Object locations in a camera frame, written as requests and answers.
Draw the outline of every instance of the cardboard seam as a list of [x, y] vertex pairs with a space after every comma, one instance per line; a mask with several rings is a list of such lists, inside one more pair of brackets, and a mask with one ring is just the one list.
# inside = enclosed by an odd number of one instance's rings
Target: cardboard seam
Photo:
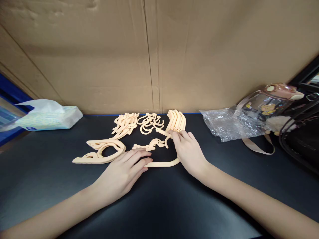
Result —
[[158, 81], [158, 85], [159, 85], [159, 110], [160, 113], [163, 113], [163, 109], [162, 109], [162, 103], [161, 103], [161, 94], [160, 94], [160, 66], [159, 66], [159, 28], [158, 28], [158, 20], [157, 20], [157, 0], [155, 0], [155, 14], [156, 14], [156, 37], [157, 37], [157, 44], [156, 44], [156, 54], [157, 54], [157, 81]]
[[151, 80], [152, 106], [153, 106], [153, 113], [154, 113], [154, 112], [155, 112], [155, 109], [154, 109], [153, 83], [152, 83], [152, 74], [151, 74], [151, 57], [150, 57], [149, 37], [148, 37], [148, 33], [147, 33], [145, 0], [143, 0], [142, 3], [143, 3], [143, 13], [144, 13], [144, 21], [145, 21], [145, 32], [146, 32], [147, 52], [148, 52], [148, 55], [149, 55], [149, 69], [150, 69], [150, 80]]
[[18, 44], [18, 42], [13, 38], [13, 36], [9, 33], [9, 31], [0, 23], [1, 27], [7, 32], [7, 34], [11, 37], [11, 39], [17, 44], [17, 46], [20, 48], [20, 50], [23, 52], [23, 54], [28, 58], [28, 60], [32, 63], [32, 65], [40, 72], [40, 74], [43, 76], [43, 78], [47, 81], [47, 83], [52, 87], [52, 89], [55, 91], [55, 93], [60, 97], [61, 102], [65, 104], [65, 101], [62, 99], [58, 91], [53, 87], [51, 82], [45, 77], [43, 72], [39, 69], [39, 67], [31, 60], [31, 58], [28, 56], [28, 54], [24, 51], [24, 49]]

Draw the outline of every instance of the left hand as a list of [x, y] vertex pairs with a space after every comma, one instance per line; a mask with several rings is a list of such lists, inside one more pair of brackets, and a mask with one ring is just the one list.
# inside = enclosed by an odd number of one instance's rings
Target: left hand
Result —
[[123, 153], [89, 186], [99, 208], [106, 207], [128, 193], [141, 174], [148, 170], [145, 165], [153, 159], [144, 158], [136, 163], [141, 157], [151, 156], [145, 150], [137, 148]]

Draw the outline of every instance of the hand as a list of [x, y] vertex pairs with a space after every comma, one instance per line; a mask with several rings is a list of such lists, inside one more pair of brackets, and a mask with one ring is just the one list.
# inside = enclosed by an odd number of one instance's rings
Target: hand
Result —
[[182, 130], [180, 133], [170, 130], [174, 140], [177, 157], [186, 170], [195, 178], [201, 178], [211, 164], [206, 160], [194, 135]]
[[128, 193], [141, 174], [147, 171], [148, 168], [145, 165], [153, 159], [144, 158], [136, 163], [141, 157], [151, 155], [145, 150], [145, 148], [137, 148], [123, 153], [110, 163], [101, 176], [89, 186], [100, 209]]

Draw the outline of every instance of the brown cardboard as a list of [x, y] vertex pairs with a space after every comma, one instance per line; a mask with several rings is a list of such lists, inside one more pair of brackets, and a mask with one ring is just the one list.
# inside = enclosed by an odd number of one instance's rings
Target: brown cardboard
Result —
[[195, 112], [288, 82], [319, 51], [316, 0], [5, 0], [0, 71], [84, 114]]
[[2, 26], [49, 83], [37, 90], [28, 77], [39, 97], [53, 99], [52, 88], [86, 114], [153, 111], [143, 1], [0, 4]]
[[319, 51], [316, 0], [153, 0], [146, 6], [157, 19], [147, 26], [161, 112], [232, 106], [259, 85], [289, 82]]

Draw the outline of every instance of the right hand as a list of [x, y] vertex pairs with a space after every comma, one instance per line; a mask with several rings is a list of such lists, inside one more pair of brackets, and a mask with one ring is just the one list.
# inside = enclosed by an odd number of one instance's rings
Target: right hand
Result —
[[195, 178], [200, 179], [211, 164], [206, 160], [194, 135], [182, 130], [180, 133], [170, 130], [174, 140], [177, 157], [185, 169]]

